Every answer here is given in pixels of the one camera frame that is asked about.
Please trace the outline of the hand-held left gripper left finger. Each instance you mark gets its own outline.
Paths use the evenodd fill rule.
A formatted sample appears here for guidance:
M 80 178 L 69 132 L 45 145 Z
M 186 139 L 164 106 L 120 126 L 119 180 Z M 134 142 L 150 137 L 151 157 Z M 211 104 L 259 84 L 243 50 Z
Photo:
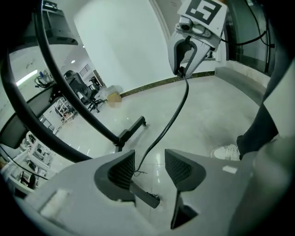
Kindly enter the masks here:
M 135 151 L 72 164 L 16 202 L 47 236 L 155 236 L 130 191 Z

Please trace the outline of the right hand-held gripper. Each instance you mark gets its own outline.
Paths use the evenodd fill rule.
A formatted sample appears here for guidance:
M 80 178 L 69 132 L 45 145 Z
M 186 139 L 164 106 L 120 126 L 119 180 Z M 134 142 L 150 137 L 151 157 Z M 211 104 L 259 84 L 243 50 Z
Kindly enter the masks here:
M 186 0 L 178 10 L 179 22 L 170 37 L 168 60 L 174 75 L 187 51 L 193 52 L 183 70 L 189 78 L 211 50 L 217 50 L 224 30 L 227 6 L 218 0 Z

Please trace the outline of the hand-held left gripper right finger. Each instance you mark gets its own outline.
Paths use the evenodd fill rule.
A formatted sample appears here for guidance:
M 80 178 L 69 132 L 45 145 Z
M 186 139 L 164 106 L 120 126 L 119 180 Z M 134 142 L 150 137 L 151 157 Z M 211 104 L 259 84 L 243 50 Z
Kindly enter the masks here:
M 165 150 L 165 169 L 177 193 L 167 236 L 227 236 L 252 176 L 254 154 L 228 161 Z

